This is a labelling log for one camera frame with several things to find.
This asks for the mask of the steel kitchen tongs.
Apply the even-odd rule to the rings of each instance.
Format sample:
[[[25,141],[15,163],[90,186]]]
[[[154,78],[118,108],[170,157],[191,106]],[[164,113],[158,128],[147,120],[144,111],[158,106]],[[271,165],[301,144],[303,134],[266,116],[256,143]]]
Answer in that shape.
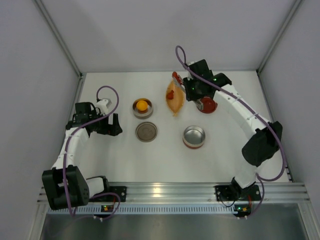
[[[186,90],[185,90],[185,87],[184,87],[184,83],[183,83],[183,79],[181,78],[181,76],[178,74],[178,76],[179,76],[179,80],[177,81],[177,80],[175,80],[174,78],[173,78],[173,82],[174,82],[174,84],[178,87],[178,88],[180,88],[183,92],[184,92],[184,94],[186,95]],[[196,107],[197,107],[197,109],[199,110],[199,111],[201,111],[202,109],[203,109],[203,104],[201,103],[201,101],[198,99],[198,100],[193,100],[193,102],[194,102],[194,104],[196,105]]]

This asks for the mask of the red round lid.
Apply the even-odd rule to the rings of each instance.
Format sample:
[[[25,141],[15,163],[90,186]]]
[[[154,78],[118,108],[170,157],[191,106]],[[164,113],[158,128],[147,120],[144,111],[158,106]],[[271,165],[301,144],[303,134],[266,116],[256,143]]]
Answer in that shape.
[[[213,113],[217,107],[218,104],[210,97],[205,96],[195,102],[197,109],[204,113],[204,114],[211,114]]]

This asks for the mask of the red sausage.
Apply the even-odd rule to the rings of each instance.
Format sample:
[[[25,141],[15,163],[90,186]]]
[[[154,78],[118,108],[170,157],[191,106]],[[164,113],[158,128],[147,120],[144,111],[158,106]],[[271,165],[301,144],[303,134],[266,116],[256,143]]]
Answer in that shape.
[[[172,73],[172,78],[175,79],[176,81],[178,81],[178,80],[179,80],[179,75],[178,75],[178,73],[174,71],[174,72]]]

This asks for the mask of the orange round food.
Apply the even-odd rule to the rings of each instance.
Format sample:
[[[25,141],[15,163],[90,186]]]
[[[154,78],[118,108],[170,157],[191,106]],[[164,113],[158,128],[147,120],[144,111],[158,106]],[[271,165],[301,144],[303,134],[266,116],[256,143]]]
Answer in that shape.
[[[145,112],[148,110],[148,103],[145,100],[139,100],[136,103],[136,108],[139,112]]]

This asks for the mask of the red fried chicken drumstick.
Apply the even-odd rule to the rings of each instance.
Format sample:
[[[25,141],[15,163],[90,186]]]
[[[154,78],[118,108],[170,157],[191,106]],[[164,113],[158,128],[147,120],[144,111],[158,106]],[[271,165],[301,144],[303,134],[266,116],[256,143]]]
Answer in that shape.
[[[168,92],[166,94],[166,99],[167,100],[173,100],[174,99],[174,94],[175,94],[175,92],[173,90],[171,90],[170,92]]]

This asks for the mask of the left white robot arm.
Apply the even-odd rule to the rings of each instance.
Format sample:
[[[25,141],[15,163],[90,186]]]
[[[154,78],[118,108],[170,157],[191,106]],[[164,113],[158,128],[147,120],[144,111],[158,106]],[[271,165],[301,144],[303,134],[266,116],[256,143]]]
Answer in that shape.
[[[123,132],[118,114],[109,123],[111,100],[103,98],[96,103],[78,102],[75,113],[65,126],[65,139],[57,160],[42,173],[42,183],[52,210],[85,206],[96,195],[110,191],[105,176],[85,178],[80,169],[83,150],[91,133],[117,136]]]

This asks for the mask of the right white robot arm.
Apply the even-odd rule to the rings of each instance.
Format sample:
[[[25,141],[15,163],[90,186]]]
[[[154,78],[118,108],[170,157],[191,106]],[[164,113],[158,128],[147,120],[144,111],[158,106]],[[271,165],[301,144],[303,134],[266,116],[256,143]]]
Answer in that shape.
[[[255,185],[258,167],[280,149],[283,126],[248,110],[248,103],[224,74],[214,74],[205,59],[187,64],[188,76],[178,81],[187,101],[195,103],[204,114],[213,113],[221,105],[243,130],[248,141],[241,149],[244,163],[230,185],[219,193],[220,201],[236,201]]]

